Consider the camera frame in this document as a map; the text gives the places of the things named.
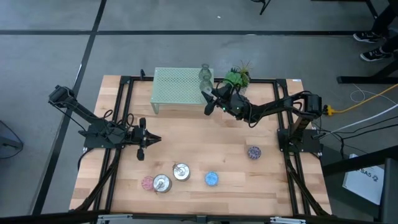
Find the tin can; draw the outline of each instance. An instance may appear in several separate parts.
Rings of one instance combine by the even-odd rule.
[[[154,179],[154,189],[156,192],[166,193],[172,188],[172,181],[164,174],[159,174]]]
[[[186,181],[191,176],[188,165],[180,163],[173,166],[174,177],[179,181]]]

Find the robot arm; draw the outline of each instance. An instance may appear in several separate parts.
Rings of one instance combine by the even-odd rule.
[[[222,88],[212,89],[211,94],[202,92],[208,103],[205,108],[205,114],[210,115],[215,107],[219,107],[237,120],[243,119],[250,126],[252,123],[257,124],[265,116],[289,111],[298,116],[296,123],[289,127],[290,136],[299,140],[302,139],[302,131],[307,127],[308,123],[322,115],[322,99],[309,91],[302,91],[263,105],[254,105],[237,92],[238,90],[230,83],[227,83]],[[294,107],[296,103],[302,105],[302,110]]]
[[[56,108],[68,108],[90,123],[87,131],[79,131],[86,137],[87,148],[122,148],[138,145],[137,158],[144,160],[144,149],[162,140],[146,129],[146,120],[141,118],[139,125],[126,125],[99,118],[77,102],[73,91],[65,86],[56,86],[49,96],[49,103]]]

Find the blue lid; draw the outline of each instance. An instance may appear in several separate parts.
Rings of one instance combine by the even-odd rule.
[[[205,177],[206,184],[209,186],[216,186],[218,184],[218,175],[216,172],[210,171]]]

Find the wooden table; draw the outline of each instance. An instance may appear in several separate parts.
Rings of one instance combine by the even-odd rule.
[[[120,76],[104,76],[95,107],[97,116],[113,109],[119,79]],[[300,80],[287,80],[287,84],[290,95],[303,90]],[[156,115],[150,105],[151,93],[152,82],[134,82],[129,112],[136,117],[134,123],[145,117],[148,130],[162,136],[162,141],[146,149],[145,161],[137,160],[137,146],[122,150],[112,212],[292,215],[284,158],[276,135],[276,114],[262,118],[255,128],[236,121],[219,108],[211,116],[205,116],[203,105],[164,105]],[[270,84],[252,83],[245,95],[251,103],[259,105],[274,100]],[[248,158],[246,151],[250,146],[260,147],[262,155],[258,160]],[[82,160],[70,208],[79,206],[97,184],[103,156],[104,149],[94,149]],[[309,153],[301,153],[301,159],[309,191],[330,213],[319,160]],[[189,165],[192,173],[188,181],[174,179],[172,166],[176,162]],[[216,187],[209,187],[204,181],[211,170],[220,178]],[[145,176],[157,174],[172,179],[169,192],[155,194],[141,187]],[[100,208],[104,208],[107,188],[106,185]],[[300,191],[295,188],[298,207],[303,213]]]

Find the black sneaker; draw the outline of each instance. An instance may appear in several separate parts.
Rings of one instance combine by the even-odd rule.
[[[372,31],[357,32],[354,35],[354,39],[360,42],[376,43],[382,36],[373,33]]]
[[[383,53],[380,51],[380,48],[374,49],[372,51],[363,53],[360,55],[362,60],[365,60],[367,62],[374,62],[377,60],[381,60],[384,58],[389,58],[392,56],[392,53]]]

